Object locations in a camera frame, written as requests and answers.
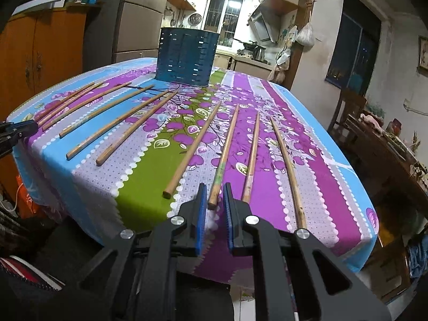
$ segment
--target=screw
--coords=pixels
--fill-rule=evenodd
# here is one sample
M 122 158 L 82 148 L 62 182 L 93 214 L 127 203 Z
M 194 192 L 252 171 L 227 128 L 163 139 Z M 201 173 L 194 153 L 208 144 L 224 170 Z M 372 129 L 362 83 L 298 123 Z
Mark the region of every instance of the screw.
M 133 231 L 131 229 L 124 229 L 120 232 L 120 237 L 122 239 L 131 239 L 133 237 Z
M 309 238 L 309 236 L 311 235 L 311 233 L 309 233 L 306 229 L 301 228 L 301 229 L 297 229 L 296 235 L 300 239 L 307 239 L 307 238 Z
M 175 226 L 179 226 L 180 224 L 183 224 L 185 219 L 181 216 L 174 216 L 171 218 L 171 223 Z
M 258 224 L 259 219 L 257 216 L 251 215 L 245 218 L 245 222 L 247 222 L 248 224 Z

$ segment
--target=orange wooden cabinet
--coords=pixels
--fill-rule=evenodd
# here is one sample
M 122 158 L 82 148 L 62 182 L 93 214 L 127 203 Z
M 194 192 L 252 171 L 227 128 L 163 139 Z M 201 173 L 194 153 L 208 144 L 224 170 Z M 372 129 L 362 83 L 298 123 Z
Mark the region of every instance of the orange wooden cabinet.
M 88 5 L 69 4 L 13 16 L 0 34 L 0 121 L 43 90 L 82 73 Z M 0 183 L 14 199 L 12 156 L 0 160 Z

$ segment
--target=refrigerator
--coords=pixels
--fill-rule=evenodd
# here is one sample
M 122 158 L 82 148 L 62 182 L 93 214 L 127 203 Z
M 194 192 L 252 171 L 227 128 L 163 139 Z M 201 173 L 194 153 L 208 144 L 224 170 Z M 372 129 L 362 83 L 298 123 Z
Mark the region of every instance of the refrigerator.
M 83 42 L 83 69 L 157 57 L 166 0 L 99 0 Z

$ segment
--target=window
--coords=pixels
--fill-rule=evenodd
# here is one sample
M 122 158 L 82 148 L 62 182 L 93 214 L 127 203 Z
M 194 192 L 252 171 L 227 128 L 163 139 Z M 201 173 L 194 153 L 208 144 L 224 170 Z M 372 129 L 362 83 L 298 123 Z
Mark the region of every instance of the window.
M 359 0 L 343 0 L 342 20 L 326 80 L 364 95 L 372 78 L 380 20 Z
M 218 44 L 232 47 L 243 0 L 208 0 L 204 30 L 220 34 Z

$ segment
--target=floral tablecloth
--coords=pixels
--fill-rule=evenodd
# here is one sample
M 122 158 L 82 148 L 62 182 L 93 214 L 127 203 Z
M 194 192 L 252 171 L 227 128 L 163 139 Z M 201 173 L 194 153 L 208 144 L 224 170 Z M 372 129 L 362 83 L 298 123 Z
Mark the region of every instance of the floral tablecloth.
M 69 106 L 132 81 L 76 110 L 50 129 L 14 148 L 14 157 L 33 200 L 61 220 L 69 214 L 91 237 L 103 243 L 123 228 L 152 228 L 176 214 L 181 203 L 203 182 L 210 190 L 236 105 L 240 106 L 223 182 L 240 198 L 247 171 L 257 110 L 260 134 L 250 206 L 253 214 L 276 228 L 294 231 L 296 218 L 284 161 L 269 123 L 275 118 L 293 156 L 309 230 L 358 271 L 369 256 L 378 232 L 372 204 L 348 161 L 307 109 L 283 87 L 230 70 L 213 68 L 210 84 L 194 88 L 154 79 L 156 59 L 136 59 L 106 66 L 62 82 L 16 109 L 8 121 L 31 119 L 89 82 L 103 85 Z M 90 112 L 135 91 L 153 89 L 110 108 L 64 138 L 59 132 Z M 150 106 L 127 118 L 67 161 L 66 153 L 102 126 L 166 88 L 179 93 L 133 133 L 101 167 L 96 158 Z M 223 101 L 208 132 L 177 186 L 173 198 L 162 197 L 188 146 L 213 107 Z M 207 211 L 205 247 L 196 258 L 184 258 L 179 269 L 216 281 L 251 287 L 252 261 L 233 258 L 227 250 L 225 213 L 219 202 Z

